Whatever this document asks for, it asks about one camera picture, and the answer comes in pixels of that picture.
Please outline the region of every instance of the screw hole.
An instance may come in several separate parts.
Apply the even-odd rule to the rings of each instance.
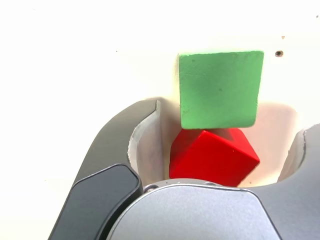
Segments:
[[[283,51],[276,51],[276,52],[275,52],[275,56],[278,57],[278,58],[279,58],[279,57],[282,57],[283,55],[284,55],[284,52],[283,52]]]

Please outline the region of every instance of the metal bolt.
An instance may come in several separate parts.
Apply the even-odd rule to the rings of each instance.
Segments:
[[[155,190],[155,189],[157,189],[157,188],[158,188],[157,185],[155,185],[155,184],[150,184],[150,185],[148,185],[148,186],[146,186],[146,187],[144,188],[143,192],[146,194],[146,193],[149,193],[149,192],[151,192],[151,191],[153,191],[153,190]]]

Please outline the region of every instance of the wooden block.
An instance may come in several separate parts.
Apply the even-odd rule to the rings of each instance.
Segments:
[[[262,51],[179,56],[183,129],[244,128],[256,121]]]
[[[238,128],[182,129],[171,146],[169,177],[236,187],[260,160]]]

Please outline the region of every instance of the green block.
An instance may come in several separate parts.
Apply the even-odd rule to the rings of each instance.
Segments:
[[[183,129],[245,128],[256,121],[263,51],[179,56]]]

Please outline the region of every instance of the red block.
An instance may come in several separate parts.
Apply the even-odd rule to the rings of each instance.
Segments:
[[[171,146],[169,177],[236,187],[259,162],[238,128],[182,129]]]

